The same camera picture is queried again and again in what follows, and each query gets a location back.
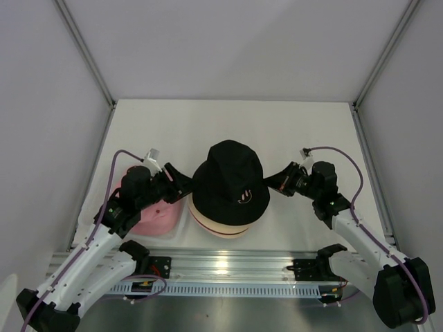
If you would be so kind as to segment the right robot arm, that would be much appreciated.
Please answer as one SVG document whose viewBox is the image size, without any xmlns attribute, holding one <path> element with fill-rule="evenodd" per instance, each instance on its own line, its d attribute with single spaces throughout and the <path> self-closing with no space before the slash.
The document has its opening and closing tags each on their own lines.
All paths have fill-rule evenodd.
<svg viewBox="0 0 443 332">
<path fill-rule="evenodd" d="M 331 279 L 336 275 L 351 282 L 372 300 L 380 320 L 391 329 L 406 323 L 424 324 L 435 312 L 425 261 L 407 257 L 372 233 L 357 216 L 354 203 L 339 192 L 333 164 L 315 162 L 308 172 L 303 166 L 290 163 L 264 182 L 285 196 L 299 194 L 311 199 L 316 217 L 356 250 L 352 254 L 345 248 L 324 248 L 326 256 L 315 263 L 318 276 Z"/>
</svg>

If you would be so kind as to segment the beige cap with script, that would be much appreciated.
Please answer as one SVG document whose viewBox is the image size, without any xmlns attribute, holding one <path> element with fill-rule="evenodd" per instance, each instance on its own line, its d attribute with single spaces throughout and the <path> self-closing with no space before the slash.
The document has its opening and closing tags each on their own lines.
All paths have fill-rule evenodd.
<svg viewBox="0 0 443 332">
<path fill-rule="evenodd" d="M 200 213 L 200 211 L 198 211 L 198 209 L 195 207 L 192 199 L 189 200 L 188 208 L 192 218 L 198 225 L 216 237 L 224 239 L 236 239 L 242 237 L 253 225 L 256 224 L 256 222 L 252 222 L 246 225 L 225 225 L 223 223 L 215 222 Z"/>
</svg>

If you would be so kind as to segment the black bucket hat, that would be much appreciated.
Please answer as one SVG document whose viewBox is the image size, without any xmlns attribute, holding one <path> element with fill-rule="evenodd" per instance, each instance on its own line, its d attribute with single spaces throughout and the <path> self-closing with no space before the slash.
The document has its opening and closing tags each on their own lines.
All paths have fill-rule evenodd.
<svg viewBox="0 0 443 332">
<path fill-rule="evenodd" d="M 234 140 L 213 145 L 192 181 L 193 205 L 216 223 L 240 226 L 256 222 L 269 205 L 258 155 Z"/>
</svg>

